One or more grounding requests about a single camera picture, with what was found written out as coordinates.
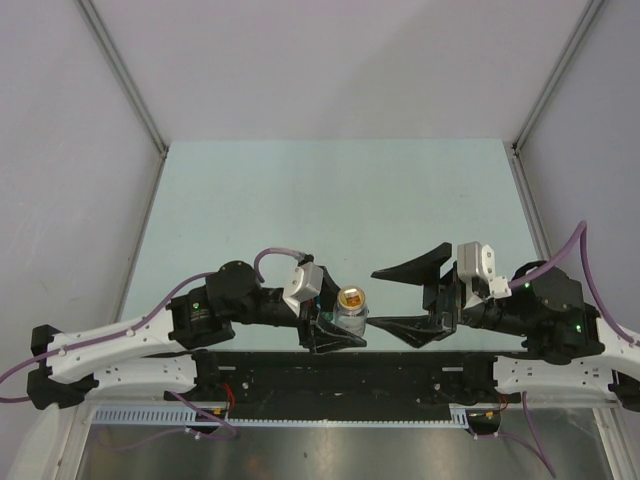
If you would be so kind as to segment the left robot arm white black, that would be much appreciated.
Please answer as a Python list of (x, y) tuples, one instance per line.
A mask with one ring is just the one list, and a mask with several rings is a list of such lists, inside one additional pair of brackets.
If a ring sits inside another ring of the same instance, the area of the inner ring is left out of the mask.
[(203, 286), (186, 294), (174, 290), (147, 315), (121, 325), (76, 333), (34, 328), (37, 367), (27, 377), (28, 400), (43, 410), (73, 407), (104, 392), (210, 399), (221, 376), (205, 350), (232, 340), (234, 324), (291, 328), (315, 355), (366, 344), (364, 291), (338, 287), (310, 257), (279, 288), (263, 286), (256, 269), (239, 260), (200, 278)]

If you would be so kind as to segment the gold bottle lid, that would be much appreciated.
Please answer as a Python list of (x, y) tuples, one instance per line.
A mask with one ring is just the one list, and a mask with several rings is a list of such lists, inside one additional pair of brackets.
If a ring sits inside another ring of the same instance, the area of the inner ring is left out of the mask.
[(366, 305), (366, 295), (357, 286), (346, 286), (339, 290), (337, 304), (345, 311), (360, 311)]

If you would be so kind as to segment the clear pill bottle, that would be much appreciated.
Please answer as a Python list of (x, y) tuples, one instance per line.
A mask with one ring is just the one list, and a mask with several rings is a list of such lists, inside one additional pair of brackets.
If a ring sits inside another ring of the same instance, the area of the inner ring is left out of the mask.
[(365, 333), (367, 318), (367, 303), (360, 311), (345, 311), (336, 302), (333, 310), (334, 324), (359, 337), (362, 337)]

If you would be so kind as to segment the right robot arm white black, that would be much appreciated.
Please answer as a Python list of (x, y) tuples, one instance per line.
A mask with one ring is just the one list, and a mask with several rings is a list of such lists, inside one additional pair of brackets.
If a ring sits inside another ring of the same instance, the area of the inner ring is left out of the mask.
[(413, 348), (442, 341), (461, 326), (521, 339), (521, 351), (498, 356), (493, 372), (477, 366), (463, 373), (469, 399), (484, 401), (496, 389), (583, 391), (599, 378), (599, 395), (638, 411), (638, 334), (612, 328), (603, 308), (585, 301), (581, 283), (551, 262), (526, 263), (507, 278), (497, 274), (489, 245), (443, 243), (372, 276), (421, 287), (423, 314), (368, 321)]

